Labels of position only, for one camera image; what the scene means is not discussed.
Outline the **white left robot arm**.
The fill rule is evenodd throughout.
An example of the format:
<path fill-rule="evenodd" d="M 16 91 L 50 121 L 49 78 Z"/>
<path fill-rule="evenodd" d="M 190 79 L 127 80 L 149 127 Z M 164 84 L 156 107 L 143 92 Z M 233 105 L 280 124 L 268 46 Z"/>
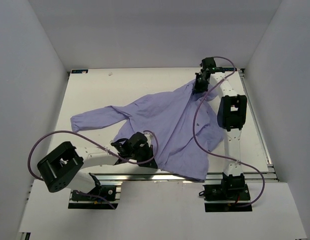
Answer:
<path fill-rule="evenodd" d="M 68 188 L 94 200 L 102 195 L 102 186 L 94 174 L 85 173 L 84 169 L 120 164 L 157 166 L 155 158 L 159 142 L 150 130 L 136 132 L 130 138 L 111 142 L 115 152 L 83 135 L 81 138 L 94 147 L 76 148 L 70 141 L 65 141 L 38 162 L 38 179 L 45 182 L 49 192 L 56 193 Z"/>

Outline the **lilac zip jacket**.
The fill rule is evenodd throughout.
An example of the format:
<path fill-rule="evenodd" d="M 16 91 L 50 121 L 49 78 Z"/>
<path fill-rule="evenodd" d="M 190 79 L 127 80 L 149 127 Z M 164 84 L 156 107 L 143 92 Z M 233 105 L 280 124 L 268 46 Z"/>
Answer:
<path fill-rule="evenodd" d="M 115 140 L 129 138 L 136 132 L 152 131 L 159 142 L 155 161 L 158 168 L 203 181 L 208 172 L 208 156 L 199 147 L 213 151 L 223 140 L 223 130 L 210 101 L 217 91 L 208 94 L 196 117 L 193 139 L 192 124 L 195 111 L 204 96 L 193 94 L 194 81 L 174 91 L 145 95 L 126 106 L 106 106 L 71 117 L 74 132 L 103 129 L 125 121 Z"/>

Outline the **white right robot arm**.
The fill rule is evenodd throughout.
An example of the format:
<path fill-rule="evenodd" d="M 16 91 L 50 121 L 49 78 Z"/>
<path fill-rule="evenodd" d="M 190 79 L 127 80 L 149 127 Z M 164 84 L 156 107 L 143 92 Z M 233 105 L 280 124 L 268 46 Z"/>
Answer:
<path fill-rule="evenodd" d="M 196 139 L 195 133 L 196 117 L 208 94 L 213 90 L 217 90 L 220 97 L 217 123 L 218 126 L 224 130 L 225 155 L 218 155 L 209 152 L 202 146 L 199 148 L 209 155 L 225 159 L 221 181 L 223 185 L 220 187 L 220 192 L 224 198 L 230 200 L 238 195 L 239 188 L 242 188 L 245 185 L 242 163 L 240 161 L 240 137 L 241 131 L 246 122 L 247 97 L 238 94 L 230 85 L 228 78 L 236 72 L 236 67 L 229 59 L 221 56 L 219 57 L 220 59 L 226 60 L 232 65 L 233 71 L 230 74 L 223 76 L 221 80 L 217 80 L 212 88 L 208 88 L 208 85 L 215 80 L 213 77 L 215 73 L 224 74 L 226 72 L 225 68 L 216 65 L 215 58 L 216 57 L 214 56 L 204 58 L 200 64 L 200 72 L 195 74 L 196 78 L 193 93 L 204 93 L 204 96 L 194 114 L 192 133 L 193 139 L 199 146 L 200 144 Z"/>

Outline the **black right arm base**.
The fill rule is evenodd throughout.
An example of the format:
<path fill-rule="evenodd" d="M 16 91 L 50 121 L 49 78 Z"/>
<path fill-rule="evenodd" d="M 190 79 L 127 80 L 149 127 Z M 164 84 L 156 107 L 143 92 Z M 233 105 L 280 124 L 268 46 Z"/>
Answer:
<path fill-rule="evenodd" d="M 251 212 L 250 193 L 247 184 L 242 190 L 224 193 L 220 184 L 203 185 L 198 193 L 204 199 L 206 213 Z"/>

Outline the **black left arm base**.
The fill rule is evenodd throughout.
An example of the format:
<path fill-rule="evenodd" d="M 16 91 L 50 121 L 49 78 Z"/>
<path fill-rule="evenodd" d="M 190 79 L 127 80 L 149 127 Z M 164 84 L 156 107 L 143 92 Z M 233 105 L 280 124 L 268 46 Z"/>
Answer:
<path fill-rule="evenodd" d="M 121 183 L 101 182 L 100 186 L 83 193 L 73 190 L 68 209 L 77 210 L 115 210 L 119 204 Z"/>

